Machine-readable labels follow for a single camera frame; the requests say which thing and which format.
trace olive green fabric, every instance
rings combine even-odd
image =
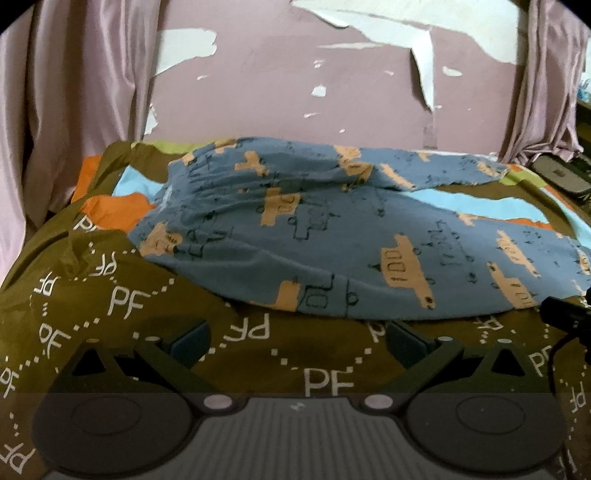
[[[15,452],[25,457],[33,451],[29,428],[36,405],[87,338],[129,347],[136,337],[165,336],[182,328],[183,315],[204,317],[212,330],[211,349],[193,371],[231,393],[369,393],[403,372],[387,351],[383,323],[230,305],[143,260],[123,232],[101,231],[82,221],[79,209],[85,199],[111,193],[125,166],[164,182],[167,164],[175,158],[178,155],[144,144],[131,148],[130,143],[118,142],[109,147],[87,196],[44,225],[11,270],[0,293],[0,372],[14,387],[0,384],[0,445],[6,445],[0,460],[7,459],[0,461],[0,478],[41,478],[45,466],[38,452],[26,460],[19,475],[22,458],[8,458],[8,449],[20,445]],[[560,209],[537,196],[527,182],[442,189],[523,198],[540,208],[557,231],[572,235]],[[129,297],[124,301],[126,291]],[[540,375],[546,374],[549,347],[562,337],[542,323],[536,309],[411,326],[424,335],[448,335],[474,347],[511,339],[538,365]],[[583,355],[580,344],[567,345],[557,355],[555,371],[569,425],[567,446],[579,479],[591,471],[591,404],[586,403],[591,388]]]

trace curtain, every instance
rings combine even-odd
[[[588,38],[558,0],[531,0],[527,64],[503,163],[527,165],[542,153],[570,161],[582,151],[575,115]]]
[[[82,160],[141,140],[161,0],[41,0],[0,35],[0,284]]]

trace wall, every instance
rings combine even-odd
[[[466,33],[426,27],[433,39],[435,104],[440,106],[431,113],[409,49],[319,48],[368,39],[288,0],[164,0],[163,5],[161,29],[213,30],[217,49],[155,78],[158,124],[147,140],[263,135],[405,149],[434,147],[435,140],[440,150],[489,154],[499,152],[509,135],[522,67],[493,59]],[[484,23],[489,14],[476,11]],[[504,41],[502,32],[490,37]],[[324,62],[315,68],[317,60]],[[448,76],[444,66],[462,75]],[[311,95],[318,85],[327,87],[323,98]],[[305,118],[307,113],[318,114]]]

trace pink curtain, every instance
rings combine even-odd
[[[140,140],[161,0],[41,0],[0,35],[0,284],[85,156]]]
[[[515,125],[503,163],[542,153],[565,161],[582,151],[575,129],[577,87],[589,29],[557,0],[531,0],[528,56]]]

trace silver bolt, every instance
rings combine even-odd
[[[226,410],[232,406],[232,399],[227,395],[209,395],[203,400],[203,405],[209,410]]]
[[[394,405],[394,400],[387,395],[376,393],[365,397],[365,406],[372,410],[387,410]]]

